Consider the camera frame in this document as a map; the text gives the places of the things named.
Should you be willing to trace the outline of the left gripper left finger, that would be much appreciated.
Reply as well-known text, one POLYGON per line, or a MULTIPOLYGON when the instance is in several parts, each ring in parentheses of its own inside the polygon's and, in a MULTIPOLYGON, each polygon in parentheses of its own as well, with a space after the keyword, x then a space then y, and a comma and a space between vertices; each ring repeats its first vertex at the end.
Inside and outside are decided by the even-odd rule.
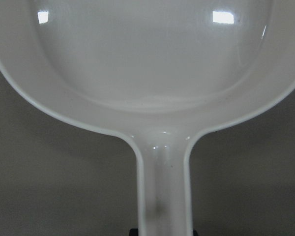
POLYGON ((129 236, 138 236, 139 230, 138 229, 130 229, 129 230, 129 236))

